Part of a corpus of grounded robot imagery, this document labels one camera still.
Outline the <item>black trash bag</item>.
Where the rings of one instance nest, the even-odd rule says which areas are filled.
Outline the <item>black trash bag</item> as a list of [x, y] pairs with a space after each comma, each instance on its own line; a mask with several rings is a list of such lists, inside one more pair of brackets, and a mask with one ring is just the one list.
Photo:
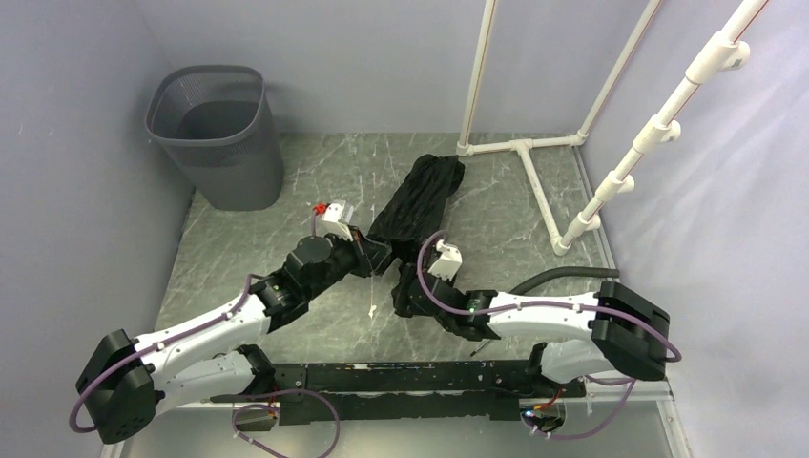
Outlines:
[[426, 239], [441, 228], [447, 202], [459, 189], [466, 166], [456, 155], [417, 158], [367, 233], [388, 244], [401, 263], [414, 263]]

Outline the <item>grey mesh trash bin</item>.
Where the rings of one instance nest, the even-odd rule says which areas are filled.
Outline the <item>grey mesh trash bin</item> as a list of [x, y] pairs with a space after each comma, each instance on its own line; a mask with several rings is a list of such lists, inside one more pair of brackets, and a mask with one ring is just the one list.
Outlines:
[[280, 197], [280, 141], [258, 71], [197, 65], [168, 74], [145, 114], [150, 138], [210, 205], [266, 209]]

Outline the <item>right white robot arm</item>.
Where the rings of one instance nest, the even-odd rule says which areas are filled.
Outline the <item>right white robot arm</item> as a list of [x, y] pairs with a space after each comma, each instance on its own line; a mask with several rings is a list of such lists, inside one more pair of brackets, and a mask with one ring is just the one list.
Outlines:
[[529, 297], [462, 292], [429, 277], [402, 280], [391, 296], [397, 315], [431, 317], [468, 341], [536, 339], [525, 374], [538, 396], [612, 370], [639, 381], [661, 381], [667, 363], [681, 358], [668, 338], [670, 315], [620, 282], [603, 281], [594, 292], [566, 297]]

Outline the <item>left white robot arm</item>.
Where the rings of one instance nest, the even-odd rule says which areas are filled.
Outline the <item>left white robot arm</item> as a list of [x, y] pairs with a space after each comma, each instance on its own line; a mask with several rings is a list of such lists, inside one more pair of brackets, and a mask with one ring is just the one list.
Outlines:
[[218, 308], [139, 337], [122, 329], [107, 334], [76, 381], [71, 430], [96, 432], [105, 445], [122, 442], [203, 384], [229, 387], [252, 401], [266, 398], [275, 383], [269, 363], [241, 346], [301, 317], [345, 276], [380, 275], [392, 261], [390, 243], [356, 228], [347, 239], [308, 236], [279, 269], [249, 275], [241, 293]]

